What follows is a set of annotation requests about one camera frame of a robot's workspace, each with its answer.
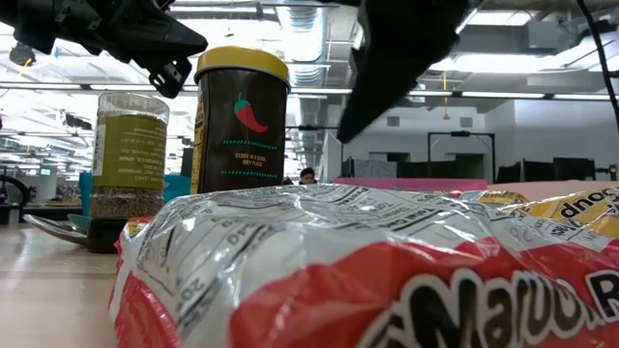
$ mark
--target ceiling light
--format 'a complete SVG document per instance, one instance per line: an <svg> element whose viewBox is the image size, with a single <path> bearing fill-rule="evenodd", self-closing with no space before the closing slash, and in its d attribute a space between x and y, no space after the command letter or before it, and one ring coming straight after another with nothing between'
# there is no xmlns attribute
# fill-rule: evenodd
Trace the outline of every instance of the ceiling light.
<svg viewBox="0 0 619 348"><path fill-rule="evenodd" d="M409 97L450 97L452 92L449 91L411 91Z"/></svg>
<svg viewBox="0 0 619 348"><path fill-rule="evenodd" d="M462 92L463 97L497 99L541 99L543 93Z"/></svg>
<svg viewBox="0 0 619 348"><path fill-rule="evenodd" d="M298 95L312 95L312 94L325 94L325 95L349 95L352 92L350 88L303 88L294 87L291 91L293 94Z"/></svg>
<svg viewBox="0 0 619 348"><path fill-rule="evenodd" d="M462 54L453 70L463 73L535 73L556 68L551 60L527 54Z"/></svg>
<svg viewBox="0 0 619 348"><path fill-rule="evenodd" d="M19 83L19 82L0 82L2 89L24 89L24 90L79 90L81 86L75 83Z"/></svg>
<svg viewBox="0 0 619 348"><path fill-rule="evenodd" d="M21 157L14 154L0 154L0 160L19 161Z"/></svg>
<svg viewBox="0 0 619 348"><path fill-rule="evenodd" d="M16 166L19 169L39 169L41 168L38 164L20 164Z"/></svg>
<svg viewBox="0 0 619 348"><path fill-rule="evenodd" d="M309 100L309 99L326 100L326 99L328 99L328 97L325 96L325 95L296 95L296 94L293 94L293 95L290 95L290 97L297 97L297 98L306 99L306 100Z"/></svg>
<svg viewBox="0 0 619 348"><path fill-rule="evenodd" d="M90 88L97 91L156 91L155 87L151 85L132 85L132 84L119 84L119 85L91 85Z"/></svg>
<svg viewBox="0 0 619 348"><path fill-rule="evenodd" d="M535 11L478 11L468 25L522 26L533 19Z"/></svg>
<svg viewBox="0 0 619 348"><path fill-rule="evenodd" d="M609 95L577 95L577 94L558 94L558 95L554 95L554 98L556 100L561 100L561 101L574 101L574 100L580 100L580 101L610 101L610 96Z"/></svg>
<svg viewBox="0 0 619 348"><path fill-rule="evenodd" d="M619 72L619 55L616 55L612 58L608 58L606 60L606 63L608 64L608 70L610 72ZM602 71L602 66L600 64L589 69L589 72L594 72L594 73L599 73L601 71Z"/></svg>

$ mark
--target snack bag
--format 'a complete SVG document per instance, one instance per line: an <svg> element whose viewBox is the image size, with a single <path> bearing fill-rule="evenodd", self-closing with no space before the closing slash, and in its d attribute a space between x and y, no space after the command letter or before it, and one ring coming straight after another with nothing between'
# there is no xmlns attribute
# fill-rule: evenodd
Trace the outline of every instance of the snack bag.
<svg viewBox="0 0 619 348"><path fill-rule="evenodd" d="M120 348L619 348L619 241L475 201L214 192L120 244Z"/></svg>
<svg viewBox="0 0 619 348"><path fill-rule="evenodd" d="M549 198L519 207L533 217L551 218L610 237L619 237L619 187Z"/></svg>
<svg viewBox="0 0 619 348"><path fill-rule="evenodd" d="M528 199L522 194L511 191L468 191L464 192L460 199L484 203L490 207L503 207L528 202Z"/></svg>

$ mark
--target ventilation duct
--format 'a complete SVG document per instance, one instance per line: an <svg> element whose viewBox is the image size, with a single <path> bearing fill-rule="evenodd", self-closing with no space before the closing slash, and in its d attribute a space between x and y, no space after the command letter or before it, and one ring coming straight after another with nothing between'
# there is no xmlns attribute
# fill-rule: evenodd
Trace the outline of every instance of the ventilation duct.
<svg viewBox="0 0 619 348"><path fill-rule="evenodd" d="M295 87L322 87L325 70L315 63L323 59L326 41L327 16L322 8L277 7L281 27L285 33L285 58L296 63L290 67L290 82ZM321 99L301 99L301 125L322 126L326 119L326 105ZM324 132L300 132L297 151L306 158L305 165L316 166L316 154Z"/></svg>

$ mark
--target black container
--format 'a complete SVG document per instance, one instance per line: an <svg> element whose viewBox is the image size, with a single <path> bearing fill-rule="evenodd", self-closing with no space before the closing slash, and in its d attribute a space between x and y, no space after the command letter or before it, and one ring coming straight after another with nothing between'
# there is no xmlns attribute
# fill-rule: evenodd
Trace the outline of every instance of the black container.
<svg viewBox="0 0 619 348"><path fill-rule="evenodd" d="M281 185L288 68L255 49L219 47L202 54L192 194Z"/></svg>
<svg viewBox="0 0 619 348"><path fill-rule="evenodd" d="M88 227L88 250L94 253L117 253L115 244L127 221L127 218L93 218Z"/></svg>

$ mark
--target pink box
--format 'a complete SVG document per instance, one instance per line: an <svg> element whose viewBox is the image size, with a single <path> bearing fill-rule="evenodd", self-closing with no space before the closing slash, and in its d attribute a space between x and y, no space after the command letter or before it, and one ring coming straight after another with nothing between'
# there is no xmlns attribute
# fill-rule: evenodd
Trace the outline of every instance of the pink box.
<svg viewBox="0 0 619 348"><path fill-rule="evenodd" d="M487 182L484 179L336 178L333 182L335 184L373 189L397 189L417 192L487 189Z"/></svg>

